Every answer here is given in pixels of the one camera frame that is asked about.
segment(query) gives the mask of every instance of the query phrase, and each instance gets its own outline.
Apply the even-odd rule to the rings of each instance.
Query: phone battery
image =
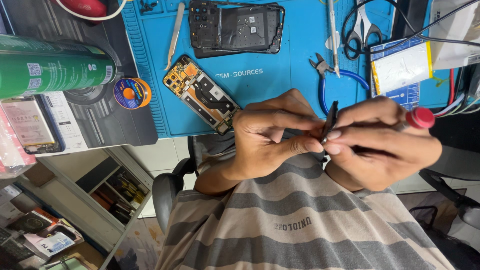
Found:
[[[35,100],[4,100],[1,106],[23,146],[55,143]]]

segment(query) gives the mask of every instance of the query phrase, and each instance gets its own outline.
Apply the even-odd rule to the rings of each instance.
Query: phone motherboard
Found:
[[[232,128],[232,118],[241,110],[240,106],[186,55],[182,55],[173,65],[163,78],[163,84],[220,135]]]

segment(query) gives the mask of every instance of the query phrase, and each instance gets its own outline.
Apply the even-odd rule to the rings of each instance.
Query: screwdriver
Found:
[[[336,29],[335,29],[335,10],[333,7],[334,0],[328,0],[328,9],[330,11],[330,29],[332,30],[332,51],[333,51],[333,69],[340,78],[340,68],[338,67],[338,52],[336,50]]]
[[[395,129],[396,131],[402,131],[409,127],[424,129],[431,128],[434,124],[435,116],[431,110],[423,107],[416,107],[412,111],[407,112],[405,120],[392,126],[392,129]]]

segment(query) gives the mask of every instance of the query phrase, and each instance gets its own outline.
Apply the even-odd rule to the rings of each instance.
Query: green spray can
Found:
[[[103,85],[116,72],[94,46],[0,34],[0,98]]]

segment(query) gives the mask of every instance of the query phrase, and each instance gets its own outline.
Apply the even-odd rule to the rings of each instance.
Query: blue pliers handle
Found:
[[[318,70],[318,74],[320,75],[320,83],[318,85],[318,101],[320,103],[320,108],[322,109],[324,114],[328,115],[328,107],[325,101],[325,71],[334,72],[334,70],[326,63],[326,61],[323,59],[323,57],[320,54],[316,53],[316,56],[319,63],[317,64],[311,59],[310,59],[310,63],[315,69]],[[370,86],[368,85],[367,81],[365,81],[365,79],[362,78],[360,75],[348,70],[343,70],[343,69],[340,70],[340,75],[353,78],[356,81],[358,81],[363,86],[363,88],[365,88],[367,91],[370,90]]]

